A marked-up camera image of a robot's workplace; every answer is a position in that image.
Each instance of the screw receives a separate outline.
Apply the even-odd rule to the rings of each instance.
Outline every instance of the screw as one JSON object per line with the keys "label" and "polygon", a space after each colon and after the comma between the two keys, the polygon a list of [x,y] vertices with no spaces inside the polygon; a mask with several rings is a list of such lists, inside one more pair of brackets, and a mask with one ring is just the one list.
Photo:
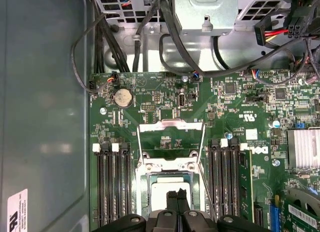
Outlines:
{"label": "screw", "polygon": [[152,164],[146,164],[145,165],[145,169],[147,170],[147,171],[150,171],[151,169],[152,169]]}
{"label": "screw", "polygon": [[132,219],[131,219],[131,222],[134,222],[134,223],[137,223],[137,222],[139,222],[139,221],[140,221],[140,219],[139,219],[139,218],[137,218],[137,217],[136,217],[136,218],[132,218]]}
{"label": "screw", "polygon": [[151,26],[151,27],[149,28],[150,34],[154,34],[155,31],[156,31],[156,30],[155,30],[155,27]]}
{"label": "screw", "polygon": [[100,114],[106,115],[107,114],[107,109],[105,107],[100,108]]}
{"label": "screw", "polygon": [[273,165],[274,167],[278,167],[280,164],[281,164],[281,162],[280,162],[280,160],[278,160],[278,159],[274,159],[274,160],[272,161],[272,165]]}
{"label": "screw", "polygon": [[224,137],[228,140],[231,140],[234,137],[234,135],[232,133],[225,132]]}
{"label": "screw", "polygon": [[192,216],[192,217],[196,217],[198,215],[198,213],[195,212],[195,211],[190,211],[189,215]]}
{"label": "screw", "polygon": [[182,82],[188,82],[189,81],[189,77],[188,76],[186,76],[186,75],[184,75],[184,76],[182,76],[181,77],[181,80],[182,80]]}
{"label": "screw", "polygon": [[188,170],[193,171],[195,169],[194,163],[188,163],[187,168]]}
{"label": "screw", "polygon": [[227,223],[232,223],[234,220],[230,217],[224,217],[223,220]]}

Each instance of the blue pcie slot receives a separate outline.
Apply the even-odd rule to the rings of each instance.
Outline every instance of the blue pcie slot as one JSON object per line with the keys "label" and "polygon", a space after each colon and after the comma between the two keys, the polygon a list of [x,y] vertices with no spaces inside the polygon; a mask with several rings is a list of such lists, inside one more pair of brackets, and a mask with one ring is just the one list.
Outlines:
{"label": "blue pcie slot", "polygon": [[274,204],[270,205],[270,229],[272,232],[280,232],[279,208]]}

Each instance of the red wire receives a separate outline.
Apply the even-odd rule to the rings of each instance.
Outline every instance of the red wire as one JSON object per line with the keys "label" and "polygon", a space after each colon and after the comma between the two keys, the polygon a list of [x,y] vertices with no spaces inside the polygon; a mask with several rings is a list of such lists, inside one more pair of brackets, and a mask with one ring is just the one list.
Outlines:
{"label": "red wire", "polygon": [[279,34],[286,33],[286,32],[288,32],[288,29],[281,29],[281,30],[277,30],[274,32],[265,33],[265,36],[275,36],[275,35],[279,35]]}

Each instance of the yellow wire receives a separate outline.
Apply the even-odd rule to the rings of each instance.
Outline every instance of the yellow wire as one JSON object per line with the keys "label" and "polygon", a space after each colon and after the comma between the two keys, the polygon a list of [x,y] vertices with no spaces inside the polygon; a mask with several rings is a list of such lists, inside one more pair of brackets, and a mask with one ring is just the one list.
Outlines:
{"label": "yellow wire", "polygon": [[273,35],[273,36],[267,38],[267,39],[265,40],[265,42],[269,42],[270,40],[273,40],[273,39],[274,39],[275,37],[277,37],[277,36],[278,36],[278,34]]}

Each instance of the gray side panel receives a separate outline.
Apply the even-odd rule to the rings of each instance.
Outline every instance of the gray side panel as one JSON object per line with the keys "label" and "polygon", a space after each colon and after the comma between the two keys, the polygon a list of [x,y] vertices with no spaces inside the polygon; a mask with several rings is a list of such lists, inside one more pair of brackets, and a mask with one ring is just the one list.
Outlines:
{"label": "gray side panel", "polygon": [[28,232],[89,230],[87,98],[70,63],[86,10],[84,0],[0,0],[2,232],[8,197],[24,189]]}

